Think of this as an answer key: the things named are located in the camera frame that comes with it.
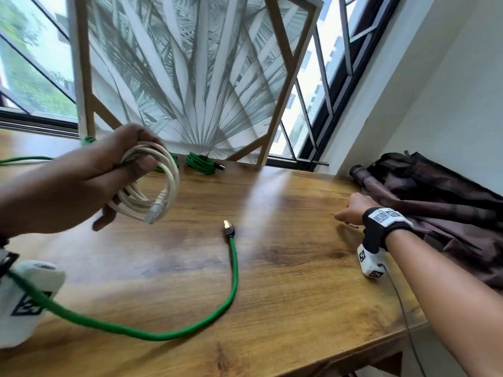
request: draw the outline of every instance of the tree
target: tree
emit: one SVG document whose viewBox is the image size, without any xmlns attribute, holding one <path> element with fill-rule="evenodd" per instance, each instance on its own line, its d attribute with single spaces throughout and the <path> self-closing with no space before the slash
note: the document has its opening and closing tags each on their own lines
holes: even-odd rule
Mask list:
<svg viewBox="0 0 503 377">
<path fill-rule="evenodd" d="M 0 30 L 23 50 L 29 53 L 30 46 L 38 45 L 41 25 L 31 28 L 28 18 L 11 0 L 0 0 L 0 15 Z M 3 40 L 0 60 L 10 90 L 26 105 L 38 112 L 76 117 L 75 104 Z"/>
</svg>

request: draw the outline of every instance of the forearm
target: forearm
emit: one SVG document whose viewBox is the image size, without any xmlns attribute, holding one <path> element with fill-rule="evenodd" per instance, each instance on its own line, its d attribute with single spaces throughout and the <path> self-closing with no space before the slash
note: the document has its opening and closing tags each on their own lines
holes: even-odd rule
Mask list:
<svg viewBox="0 0 503 377">
<path fill-rule="evenodd" d="M 389 253 L 435 333 L 469 375 L 503 372 L 503 298 L 416 235 L 395 230 Z"/>
</svg>

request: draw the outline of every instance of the white wrist-mounted device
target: white wrist-mounted device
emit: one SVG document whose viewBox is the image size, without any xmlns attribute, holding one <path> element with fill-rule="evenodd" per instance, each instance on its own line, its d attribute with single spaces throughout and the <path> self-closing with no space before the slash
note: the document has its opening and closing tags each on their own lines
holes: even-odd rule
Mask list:
<svg viewBox="0 0 503 377">
<path fill-rule="evenodd" d="M 0 265 L 12 254 L 0 248 Z M 25 260 L 11 268 L 53 299 L 66 274 L 55 265 Z M 0 275 L 0 349 L 15 347 L 27 340 L 40 322 L 44 310 L 21 290 L 7 274 Z"/>
<path fill-rule="evenodd" d="M 391 208 L 371 208 L 363 215 L 365 237 L 357 253 L 362 272 L 370 278 L 380 278 L 385 273 L 383 266 L 386 245 L 384 240 L 393 230 L 413 232 L 412 222 Z"/>
</svg>

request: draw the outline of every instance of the white wall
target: white wall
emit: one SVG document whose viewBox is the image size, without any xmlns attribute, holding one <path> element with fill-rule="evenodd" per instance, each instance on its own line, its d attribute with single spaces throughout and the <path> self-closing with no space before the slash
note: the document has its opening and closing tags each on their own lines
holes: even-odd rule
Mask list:
<svg viewBox="0 0 503 377">
<path fill-rule="evenodd" d="M 400 125 L 479 0 L 402 0 L 353 93 L 318 172 L 368 165 Z"/>
<path fill-rule="evenodd" d="M 503 195 L 503 0 L 481 0 L 385 152 L 418 151 Z"/>
</svg>

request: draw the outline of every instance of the framed artwork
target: framed artwork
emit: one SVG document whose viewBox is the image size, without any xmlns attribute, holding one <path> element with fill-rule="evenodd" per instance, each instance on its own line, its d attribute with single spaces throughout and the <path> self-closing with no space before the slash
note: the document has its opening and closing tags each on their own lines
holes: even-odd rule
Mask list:
<svg viewBox="0 0 503 377">
<path fill-rule="evenodd" d="M 69 0 L 81 136 L 264 163 L 322 0 Z"/>
</svg>

